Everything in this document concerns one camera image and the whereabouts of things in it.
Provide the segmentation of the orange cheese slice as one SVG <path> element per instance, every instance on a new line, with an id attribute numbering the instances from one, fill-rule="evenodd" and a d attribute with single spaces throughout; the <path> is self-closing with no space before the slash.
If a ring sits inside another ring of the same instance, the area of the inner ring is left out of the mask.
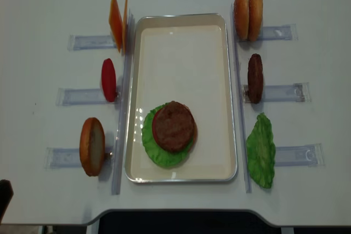
<path id="1" fill-rule="evenodd" d="M 126 46 L 127 46 L 127 6 L 128 0 L 125 0 L 124 3 L 124 13 L 123 13 L 123 24 L 122 24 L 122 44 L 123 44 L 123 52 L 126 54 Z"/>
<path id="2" fill-rule="evenodd" d="M 116 42 L 117 50 L 120 53 L 123 46 L 122 19 L 117 0 L 111 0 L 110 2 L 109 25 Z"/>

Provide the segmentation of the green lettuce leaf on stack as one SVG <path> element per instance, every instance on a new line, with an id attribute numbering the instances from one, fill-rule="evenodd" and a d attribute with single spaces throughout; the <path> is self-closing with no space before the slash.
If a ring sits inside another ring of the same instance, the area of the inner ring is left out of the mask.
<path id="1" fill-rule="evenodd" d="M 197 126 L 191 111 L 176 101 L 151 110 L 141 129 L 145 152 L 155 164 L 164 168 L 184 162 L 196 137 Z"/>

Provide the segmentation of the upright brown meat patty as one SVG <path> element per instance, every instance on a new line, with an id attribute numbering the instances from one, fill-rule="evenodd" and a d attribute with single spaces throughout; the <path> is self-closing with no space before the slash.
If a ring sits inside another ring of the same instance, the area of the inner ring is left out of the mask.
<path id="1" fill-rule="evenodd" d="M 263 65 L 259 54 L 253 54 L 248 63 L 248 97 L 251 103 L 258 104 L 263 94 Z"/>

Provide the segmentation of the upright green lettuce leaf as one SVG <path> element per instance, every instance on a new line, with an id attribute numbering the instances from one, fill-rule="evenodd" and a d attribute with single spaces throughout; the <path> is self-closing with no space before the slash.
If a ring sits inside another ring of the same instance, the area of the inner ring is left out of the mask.
<path id="1" fill-rule="evenodd" d="M 247 166 L 251 179 L 261 188 L 270 189 L 275 176 L 274 135 L 270 119 L 264 112 L 246 140 Z"/>

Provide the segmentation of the clear holder for tomato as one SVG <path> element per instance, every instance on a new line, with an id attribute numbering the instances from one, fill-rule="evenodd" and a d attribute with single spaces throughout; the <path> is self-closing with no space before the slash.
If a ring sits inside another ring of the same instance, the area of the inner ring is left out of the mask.
<path id="1" fill-rule="evenodd" d="M 105 99 L 101 89 L 66 89 L 59 88 L 56 102 L 57 106 L 73 106 L 73 105 L 104 105 L 115 104 L 118 102 L 121 92 L 119 87 L 116 90 L 116 97 L 113 102 Z"/>

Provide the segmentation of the clear holder for cheese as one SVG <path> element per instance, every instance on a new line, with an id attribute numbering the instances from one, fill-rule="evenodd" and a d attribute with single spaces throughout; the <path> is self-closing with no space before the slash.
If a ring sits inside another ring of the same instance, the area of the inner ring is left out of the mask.
<path id="1" fill-rule="evenodd" d="M 70 35 L 67 44 L 68 51 L 114 49 L 116 43 L 110 35 L 79 36 Z"/>

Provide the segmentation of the white rectangular metal tray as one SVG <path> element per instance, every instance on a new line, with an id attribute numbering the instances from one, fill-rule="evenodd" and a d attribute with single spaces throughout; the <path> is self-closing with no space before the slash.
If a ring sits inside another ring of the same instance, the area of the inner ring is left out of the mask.
<path id="1" fill-rule="evenodd" d="M 146 121 L 177 101 L 197 127 L 191 150 L 163 168 L 146 153 Z M 136 26 L 125 171 L 134 183 L 228 181 L 237 171 L 227 25 L 216 13 L 154 16 Z"/>

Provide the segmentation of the upright bun slice near left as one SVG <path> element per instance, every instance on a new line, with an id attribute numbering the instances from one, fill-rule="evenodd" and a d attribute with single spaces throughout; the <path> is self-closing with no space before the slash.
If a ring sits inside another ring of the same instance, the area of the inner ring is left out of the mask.
<path id="1" fill-rule="evenodd" d="M 98 176 L 105 158 L 105 133 L 95 117 L 85 120 L 80 136 L 80 161 L 88 176 Z"/>

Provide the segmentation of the upright sesame bun outer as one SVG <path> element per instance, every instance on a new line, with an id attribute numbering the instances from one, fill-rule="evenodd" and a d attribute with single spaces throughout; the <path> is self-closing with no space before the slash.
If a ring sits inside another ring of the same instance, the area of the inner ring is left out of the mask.
<path id="1" fill-rule="evenodd" d="M 235 0 L 233 11 L 236 33 L 240 40 L 246 40 L 249 27 L 248 0 Z"/>

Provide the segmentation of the upright sesame bun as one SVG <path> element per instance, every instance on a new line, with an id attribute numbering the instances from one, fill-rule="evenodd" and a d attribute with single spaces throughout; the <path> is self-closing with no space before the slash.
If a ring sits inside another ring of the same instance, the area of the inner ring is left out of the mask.
<path id="1" fill-rule="evenodd" d="M 233 11 L 236 33 L 240 40 L 246 40 L 249 27 L 248 0 L 235 0 Z"/>
<path id="2" fill-rule="evenodd" d="M 249 27 L 248 39 L 251 42 L 257 40 L 263 20 L 263 0 L 248 0 Z"/>

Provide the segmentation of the clear holder for patty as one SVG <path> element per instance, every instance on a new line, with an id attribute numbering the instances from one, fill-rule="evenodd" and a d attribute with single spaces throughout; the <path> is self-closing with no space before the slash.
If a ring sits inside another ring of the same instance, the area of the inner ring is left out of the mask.
<path id="1" fill-rule="evenodd" d="M 309 83 L 265 85 L 260 102 L 311 102 Z"/>

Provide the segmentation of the upright sesame bun inner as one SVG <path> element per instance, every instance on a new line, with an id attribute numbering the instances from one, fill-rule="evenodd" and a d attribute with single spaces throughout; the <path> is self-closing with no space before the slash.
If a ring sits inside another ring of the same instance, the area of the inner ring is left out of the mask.
<path id="1" fill-rule="evenodd" d="M 249 27 L 248 39 L 251 42 L 257 40 L 263 20 L 263 0 L 248 0 Z"/>

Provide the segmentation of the clear acrylic long rail left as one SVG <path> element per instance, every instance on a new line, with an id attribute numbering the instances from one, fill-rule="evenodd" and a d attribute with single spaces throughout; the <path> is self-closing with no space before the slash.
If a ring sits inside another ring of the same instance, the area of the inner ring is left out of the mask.
<path id="1" fill-rule="evenodd" d="M 123 172 L 124 148 L 127 143 L 128 122 L 130 114 L 130 100 L 134 65 L 135 18 L 129 10 L 127 30 L 127 51 L 124 56 L 123 80 L 120 92 L 120 111 L 118 119 L 117 139 L 115 141 L 114 170 L 111 185 L 111 194 L 119 195 Z"/>

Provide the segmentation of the clear acrylic long rail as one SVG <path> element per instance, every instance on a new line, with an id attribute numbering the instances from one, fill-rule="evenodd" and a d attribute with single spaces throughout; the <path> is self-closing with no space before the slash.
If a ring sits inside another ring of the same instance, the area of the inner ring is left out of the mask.
<path id="1" fill-rule="evenodd" d="M 120 111 L 118 119 L 117 139 L 115 141 L 114 170 L 111 185 L 111 194 L 119 195 L 123 172 L 124 148 L 127 143 L 128 122 L 130 114 L 130 100 L 134 65 L 135 18 L 129 10 L 127 30 L 127 51 L 124 56 L 123 80 L 120 92 Z"/>
<path id="2" fill-rule="evenodd" d="M 245 115 L 244 115 L 244 100 L 242 96 L 242 85 L 240 78 L 240 62 L 237 53 L 237 34 L 234 23 L 234 4 L 231 4 L 230 8 L 230 19 L 231 19 L 231 39 L 233 47 L 233 57 L 234 57 L 234 67 L 236 76 L 236 93 L 237 93 L 237 104 L 239 109 L 239 122 L 240 122 L 240 137 L 241 137 L 241 148 L 242 148 L 242 161 L 244 170 L 244 181 L 245 181 L 245 191 L 246 193 L 252 192 L 251 178 L 248 172 L 248 162 L 247 162 L 247 151 L 246 151 L 246 126 L 245 126 Z"/>

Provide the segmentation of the clear acrylic long rail right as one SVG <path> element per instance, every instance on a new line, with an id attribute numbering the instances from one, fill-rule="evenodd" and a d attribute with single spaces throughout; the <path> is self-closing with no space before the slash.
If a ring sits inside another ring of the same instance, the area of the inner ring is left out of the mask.
<path id="1" fill-rule="evenodd" d="M 251 178 L 248 172 L 248 162 L 247 162 L 247 151 L 246 151 L 246 126 L 245 126 L 245 115 L 244 115 L 244 100 L 242 96 L 242 85 L 240 78 L 240 62 L 237 53 L 237 34 L 234 23 L 234 4 L 231 4 L 230 8 L 230 19 L 231 19 L 231 39 L 233 47 L 233 57 L 234 57 L 234 67 L 236 76 L 236 93 L 237 93 L 237 104 L 239 109 L 239 122 L 240 122 L 240 137 L 241 137 L 241 148 L 242 148 L 242 161 L 244 170 L 244 181 L 245 181 L 245 191 L 246 193 L 252 192 Z"/>

